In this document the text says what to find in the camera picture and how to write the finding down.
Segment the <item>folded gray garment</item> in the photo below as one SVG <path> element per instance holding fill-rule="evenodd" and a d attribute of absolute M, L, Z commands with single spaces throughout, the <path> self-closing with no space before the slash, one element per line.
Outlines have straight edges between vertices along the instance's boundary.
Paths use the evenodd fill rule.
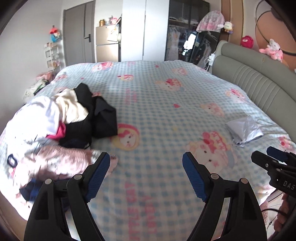
<path fill-rule="evenodd" d="M 241 147 L 243 147 L 245 143 L 263 136 L 259 126 L 250 115 L 231 120 L 226 123 L 226 127 L 233 137 L 232 141 Z"/>

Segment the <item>orange circular wall panel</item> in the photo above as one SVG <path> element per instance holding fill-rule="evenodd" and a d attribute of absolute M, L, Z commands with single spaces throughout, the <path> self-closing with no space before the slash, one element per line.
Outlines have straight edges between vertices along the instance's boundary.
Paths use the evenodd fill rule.
<path fill-rule="evenodd" d="M 267 39 L 274 39 L 282 49 L 296 52 L 296 42 L 290 34 L 284 22 L 277 20 L 271 12 L 263 13 L 258 19 L 261 32 Z M 256 40 L 259 48 L 267 48 L 267 42 L 256 27 Z M 283 64 L 294 71 L 296 68 L 296 56 L 284 54 Z"/>

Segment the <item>bed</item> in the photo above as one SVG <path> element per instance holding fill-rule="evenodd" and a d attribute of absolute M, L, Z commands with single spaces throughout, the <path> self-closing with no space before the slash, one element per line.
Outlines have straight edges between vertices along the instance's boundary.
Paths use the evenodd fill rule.
<path fill-rule="evenodd" d="M 119 135 L 92 143 L 93 149 L 119 158 L 89 203 L 105 240 L 188 238 L 204 204 L 182 167 L 186 151 L 224 179 L 247 178 L 259 204 L 274 191 L 266 171 L 250 157 L 269 146 L 295 151 L 296 75 L 266 55 L 224 41 L 210 71 L 213 75 L 182 61 L 77 64 L 39 92 L 52 96 L 85 83 L 117 109 Z M 232 143 L 225 123 L 247 115 L 264 136 L 242 148 Z M 0 191 L 27 219 L 32 204 L 10 194 L 5 131 L 0 141 Z M 215 237 L 222 231 L 227 204 Z M 1 216 L 22 239 L 23 230 L 7 221 L 10 210 L 1 208 Z M 71 213 L 66 217 L 72 237 L 79 240 Z"/>

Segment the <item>refrigerator door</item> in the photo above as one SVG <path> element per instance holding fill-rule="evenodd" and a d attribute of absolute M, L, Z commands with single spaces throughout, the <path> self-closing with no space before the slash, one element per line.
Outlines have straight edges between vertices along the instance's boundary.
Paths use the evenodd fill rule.
<path fill-rule="evenodd" d="M 118 44 L 96 46 L 97 62 L 118 62 Z"/>
<path fill-rule="evenodd" d="M 108 35 L 114 30 L 115 25 L 96 27 L 96 45 L 114 44 L 118 42 L 108 41 Z"/>

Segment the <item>door frame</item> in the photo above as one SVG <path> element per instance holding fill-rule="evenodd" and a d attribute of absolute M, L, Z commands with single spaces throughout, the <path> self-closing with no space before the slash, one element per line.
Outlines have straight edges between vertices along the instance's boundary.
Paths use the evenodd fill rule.
<path fill-rule="evenodd" d="M 68 66 L 68 63 L 67 63 L 67 55 L 66 55 L 66 45 L 65 45 L 65 35 L 64 35 L 64 30 L 65 30 L 65 13 L 69 9 L 75 8 L 75 7 L 80 6 L 80 5 L 85 5 L 85 4 L 89 3 L 89 2 L 93 2 L 93 9 L 92 9 L 92 13 L 91 13 L 91 19 L 92 19 L 92 21 L 91 21 L 91 29 L 92 29 L 92 33 L 91 33 L 91 42 L 92 42 L 92 45 L 91 45 L 91 53 L 92 53 L 92 60 L 95 63 L 95 56 L 94 56 L 94 46 L 95 46 L 95 42 L 94 42 L 94 35 L 95 35 L 95 29 L 94 29 L 94 12 L 95 12 L 96 0 L 92 0 L 92 1 L 88 1 L 88 2 L 85 2 L 85 3 L 82 3 L 82 4 L 78 4 L 78 5 L 74 6 L 74 7 L 71 7 L 71 8 L 68 8 L 68 9 L 64 9 L 63 10 L 63 32 L 62 32 L 62 36 L 63 36 L 63 53 L 64 53 L 65 66 Z"/>

